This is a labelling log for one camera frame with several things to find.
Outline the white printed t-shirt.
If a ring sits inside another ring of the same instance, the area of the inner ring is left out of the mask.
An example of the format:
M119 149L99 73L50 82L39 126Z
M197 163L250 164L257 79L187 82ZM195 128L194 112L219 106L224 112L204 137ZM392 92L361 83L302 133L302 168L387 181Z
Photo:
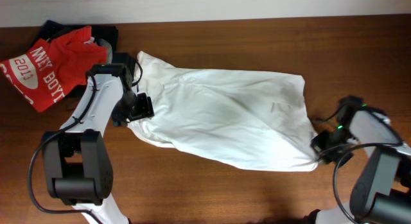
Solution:
M154 115L132 121L140 140L254 171L306 172L311 148L304 78L270 71L185 69L140 52L138 88Z

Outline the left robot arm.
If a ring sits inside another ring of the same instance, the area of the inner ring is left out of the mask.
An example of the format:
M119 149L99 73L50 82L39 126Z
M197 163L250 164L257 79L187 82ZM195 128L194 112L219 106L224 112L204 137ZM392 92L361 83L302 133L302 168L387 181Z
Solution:
M111 191L114 172L103 134L116 126L153 117L152 101L136 93L125 64L97 64L87 73L86 90L72 116L56 132L46 132L39 148L52 198L82 213L89 223L130 223Z

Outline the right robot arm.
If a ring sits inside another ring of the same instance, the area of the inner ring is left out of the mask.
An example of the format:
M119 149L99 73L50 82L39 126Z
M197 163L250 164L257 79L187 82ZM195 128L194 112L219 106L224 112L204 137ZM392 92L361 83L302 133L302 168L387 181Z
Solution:
M317 213L316 223L410 223L410 193L395 190L399 182L410 188L410 147L391 127L388 115L370 107L362 98L347 96L332 115L337 127L316 136L311 147L319 163L334 163L334 209ZM368 161L357 179L350 199L338 195L338 170L365 150Z

